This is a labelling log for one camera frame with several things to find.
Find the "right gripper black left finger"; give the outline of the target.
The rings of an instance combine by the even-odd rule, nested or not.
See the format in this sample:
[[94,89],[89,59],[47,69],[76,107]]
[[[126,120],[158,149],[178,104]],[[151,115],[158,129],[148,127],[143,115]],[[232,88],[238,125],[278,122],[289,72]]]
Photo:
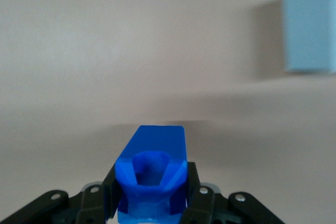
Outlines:
[[102,182],[69,197],[63,190],[48,191],[1,223],[107,223],[116,213],[122,189],[113,166]]

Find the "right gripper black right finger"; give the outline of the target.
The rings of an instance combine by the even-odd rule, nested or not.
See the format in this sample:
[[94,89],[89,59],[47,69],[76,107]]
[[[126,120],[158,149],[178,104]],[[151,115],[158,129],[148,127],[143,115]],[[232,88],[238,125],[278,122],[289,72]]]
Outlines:
[[283,223],[253,195],[239,191],[225,198],[209,186],[202,185],[196,164],[188,163],[187,207],[180,223]]

